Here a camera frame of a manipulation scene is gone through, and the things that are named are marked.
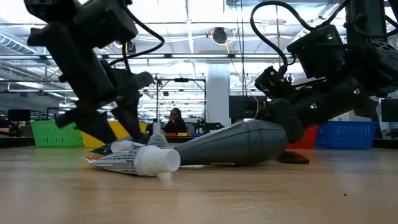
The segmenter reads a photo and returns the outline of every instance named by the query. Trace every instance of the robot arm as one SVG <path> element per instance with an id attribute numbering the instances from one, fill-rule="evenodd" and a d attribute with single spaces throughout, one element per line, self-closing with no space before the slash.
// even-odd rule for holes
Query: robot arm
<path id="1" fill-rule="evenodd" d="M 142 25 L 131 14 L 127 5 L 131 0 L 90 0 L 81 5 L 77 0 L 24 0 L 29 13 L 47 22 L 43 29 L 32 29 L 28 45 L 48 49 L 63 75 L 61 82 L 68 82 L 79 100 L 76 108 L 56 119 L 62 128 L 75 123 L 77 129 L 103 141 L 116 140 L 106 113 L 97 109 L 111 102 L 118 107 L 112 114 L 135 140 L 140 140 L 137 105 L 139 89 L 154 83 L 152 75 L 143 72 L 132 74 L 124 57 L 126 69 L 111 67 L 98 60 L 93 48 L 103 48 L 114 41 L 126 43 L 135 38 L 138 31 L 134 22 Z"/>
<path id="2" fill-rule="evenodd" d="M 272 4 L 286 7 L 298 16 L 291 6 L 279 1 L 260 3 L 254 8 L 252 16 L 258 8 Z M 336 27 L 330 25 L 344 7 L 348 44 L 342 43 Z M 387 37 L 398 33 L 398 30 L 386 34 L 385 20 L 383 0 L 345 0 L 320 26 L 303 24 L 311 33 L 291 43 L 287 50 L 300 60 L 307 78 L 316 80 L 293 86 L 284 78 L 288 66 L 286 56 L 257 32 L 251 17 L 256 34 L 275 48 L 284 60 L 279 71 L 269 67 L 256 80 L 255 86 L 273 99 L 257 119 L 279 123 L 286 130 L 289 141 L 294 142 L 303 137 L 305 129 L 340 114 L 354 110 L 361 116 L 368 115 L 375 109 L 369 96 L 383 97 L 398 87 L 398 51 L 387 41 Z M 367 29 L 376 25 L 384 27 L 384 30 Z M 363 30 L 379 31 L 379 34 Z"/>

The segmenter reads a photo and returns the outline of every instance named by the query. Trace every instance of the wooden table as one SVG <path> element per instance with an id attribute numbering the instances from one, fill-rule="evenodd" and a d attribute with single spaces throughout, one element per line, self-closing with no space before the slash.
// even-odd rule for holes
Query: wooden table
<path id="1" fill-rule="evenodd" d="M 301 150 L 309 165 L 92 168 L 86 149 L 0 150 L 1 223 L 396 223 L 398 151 Z"/>

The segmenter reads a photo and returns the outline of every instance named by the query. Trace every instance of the ceiling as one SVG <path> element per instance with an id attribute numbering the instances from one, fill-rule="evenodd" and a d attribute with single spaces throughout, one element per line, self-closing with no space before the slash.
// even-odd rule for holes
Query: ceiling
<path id="1" fill-rule="evenodd" d="M 250 13 L 254 5 L 260 0 L 243 0 L 241 8 L 240 0 L 237 0 L 235 8 L 234 0 L 133 0 L 129 6 L 131 12 L 152 30 L 163 36 L 166 44 L 156 51 L 157 54 L 240 54 L 239 37 L 241 46 L 244 46 L 244 54 L 267 55 L 267 60 L 246 59 L 245 71 L 248 73 L 246 81 L 248 89 L 255 89 L 253 83 L 256 77 L 268 66 L 279 66 L 279 59 L 275 52 L 261 41 L 252 31 L 249 24 Z M 322 12 L 327 17 L 337 4 L 328 4 L 328 0 L 288 0 L 298 13 L 311 26 L 321 22 L 317 19 Z M 76 100 L 73 92 L 67 84 L 57 82 L 57 77 L 62 73 L 51 60 L 29 60 L 26 56 L 46 55 L 47 50 L 41 47 L 29 47 L 26 40 L 30 34 L 30 28 L 42 28 L 45 23 L 31 16 L 25 9 L 23 0 L 3 0 L 0 7 L 0 40 L 13 40 L 17 42 L 10 47 L 0 41 L 0 55 L 17 56 L 0 60 L 0 78 L 3 80 L 45 80 L 45 83 L 0 83 L 3 90 L 31 91 L 31 90 L 57 90 L 48 93 L 56 98 L 62 106 L 71 106 Z M 395 19 L 390 8 L 386 8 L 386 14 Z M 260 8 L 255 16 L 259 30 L 281 49 L 286 48 L 292 41 L 305 35 L 303 27 L 291 13 L 282 8 L 268 6 Z M 345 11 L 339 13 L 333 21 L 342 37 L 345 36 L 343 24 L 345 22 Z M 215 27 L 223 27 L 228 35 L 228 48 L 225 45 L 216 44 L 211 38 L 211 32 Z M 139 35 L 134 39 L 137 52 L 150 49 L 158 44 L 146 31 L 138 27 Z M 103 49 L 96 49 L 99 55 L 120 55 L 121 48 L 116 44 L 110 44 Z M 231 94 L 242 94 L 242 84 L 238 75 L 242 70 L 240 60 L 234 60 L 234 66 L 227 58 L 153 58 L 130 60 L 131 70 L 134 73 L 148 71 L 159 78 L 198 78 L 205 79 L 210 63 L 228 63 L 231 74 Z M 305 75 L 299 63 L 290 66 L 288 73 L 295 77 L 295 82 L 304 82 Z M 159 107 L 162 115 L 167 115 L 173 107 L 179 107 L 184 116 L 201 115 L 204 113 L 204 94 L 198 83 L 172 83 L 164 86 L 164 91 L 169 96 L 159 95 L 162 105 Z M 149 91 L 142 97 L 139 111 L 142 117 L 153 117 L 156 109 L 155 90 L 151 86 Z"/>

